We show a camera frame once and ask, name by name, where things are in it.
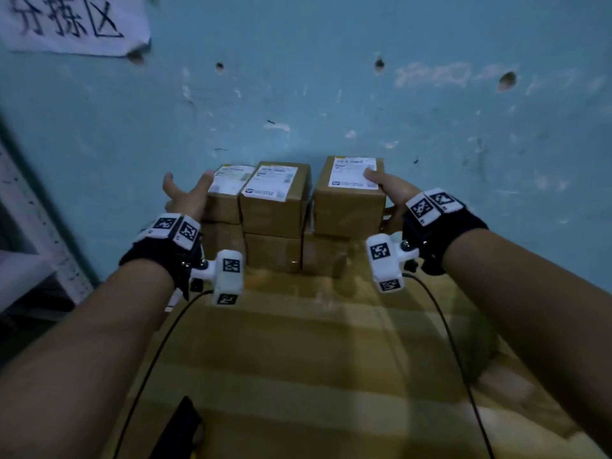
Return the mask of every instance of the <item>white plastic sensor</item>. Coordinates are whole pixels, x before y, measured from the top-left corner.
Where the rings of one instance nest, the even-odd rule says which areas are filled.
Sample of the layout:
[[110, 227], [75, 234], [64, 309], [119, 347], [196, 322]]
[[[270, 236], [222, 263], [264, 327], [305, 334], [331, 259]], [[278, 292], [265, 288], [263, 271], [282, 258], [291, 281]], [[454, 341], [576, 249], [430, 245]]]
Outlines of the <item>white plastic sensor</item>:
[[408, 249], [405, 243], [395, 243], [387, 234], [378, 234], [365, 241], [372, 269], [372, 277], [378, 291], [393, 293], [404, 288], [400, 263], [419, 256], [419, 249]]
[[204, 260], [200, 268], [193, 268], [191, 278], [209, 281], [214, 290], [210, 303], [215, 306], [236, 304], [244, 286], [244, 260], [233, 250], [221, 250], [214, 261]]

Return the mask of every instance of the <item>person's left hand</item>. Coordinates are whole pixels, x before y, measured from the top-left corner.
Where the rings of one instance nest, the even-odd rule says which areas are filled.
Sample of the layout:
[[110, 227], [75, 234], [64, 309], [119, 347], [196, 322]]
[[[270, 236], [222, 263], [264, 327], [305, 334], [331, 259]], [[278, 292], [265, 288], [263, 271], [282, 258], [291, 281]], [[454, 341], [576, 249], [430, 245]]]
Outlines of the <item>person's left hand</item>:
[[204, 208], [206, 207], [206, 198], [208, 197], [208, 189], [210, 185], [212, 185], [214, 177], [214, 171], [206, 171], [202, 177], [200, 177], [193, 190], [186, 193], [176, 186], [171, 172], [166, 174], [162, 187], [171, 198], [171, 200], [166, 203], [166, 212], [177, 212], [187, 215], [197, 222], [202, 222]]

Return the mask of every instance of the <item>wrist strap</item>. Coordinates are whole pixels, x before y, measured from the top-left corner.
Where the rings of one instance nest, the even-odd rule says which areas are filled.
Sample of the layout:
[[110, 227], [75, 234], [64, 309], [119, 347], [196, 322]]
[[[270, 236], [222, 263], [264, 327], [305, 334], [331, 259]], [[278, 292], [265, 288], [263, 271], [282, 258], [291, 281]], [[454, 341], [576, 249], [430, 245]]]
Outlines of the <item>wrist strap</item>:
[[422, 269], [429, 275], [445, 273], [442, 257], [457, 237], [473, 229], [488, 229], [461, 201], [441, 188], [421, 192], [406, 205], [402, 239], [419, 249], [419, 256], [425, 260]]
[[174, 287], [188, 295], [192, 264], [199, 264], [203, 257], [201, 239], [198, 222], [189, 216], [165, 213], [136, 236], [119, 265], [134, 259], [157, 262], [168, 271]]

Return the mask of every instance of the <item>person's right hand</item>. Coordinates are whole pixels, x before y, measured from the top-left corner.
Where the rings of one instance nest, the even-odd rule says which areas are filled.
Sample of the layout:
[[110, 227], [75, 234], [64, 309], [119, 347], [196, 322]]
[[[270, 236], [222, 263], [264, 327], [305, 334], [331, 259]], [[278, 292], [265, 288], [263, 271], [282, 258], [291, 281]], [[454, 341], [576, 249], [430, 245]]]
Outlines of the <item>person's right hand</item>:
[[416, 186], [407, 182], [400, 177], [392, 176], [381, 171], [373, 171], [370, 168], [365, 169], [363, 176], [375, 184], [379, 184], [385, 194], [389, 197], [394, 206], [391, 208], [385, 208], [385, 215], [391, 217], [383, 221], [381, 226], [381, 232], [386, 234], [392, 234], [393, 232], [401, 232], [404, 224], [402, 219], [403, 214], [406, 212], [406, 203], [421, 190]]

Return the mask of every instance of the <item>white label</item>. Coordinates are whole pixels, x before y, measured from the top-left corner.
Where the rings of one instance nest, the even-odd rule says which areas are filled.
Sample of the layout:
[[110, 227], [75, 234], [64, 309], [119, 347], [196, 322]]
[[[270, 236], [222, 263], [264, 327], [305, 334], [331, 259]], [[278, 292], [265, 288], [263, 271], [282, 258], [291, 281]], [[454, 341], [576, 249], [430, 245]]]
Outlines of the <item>white label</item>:
[[253, 166], [221, 166], [215, 172], [215, 179], [208, 192], [238, 194], [254, 170]]
[[377, 190], [374, 184], [363, 176], [365, 168], [376, 170], [375, 158], [335, 158], [332, 174], [329, 176], [329, 186], [333, 188], [361, 188]]
[[242, 190], [244, 196], [284, 202], [297, 168], [292, 166], [260, 166]]
[[149, 43], [142, 0], [0, 0], [9, 50], [124, 56]]

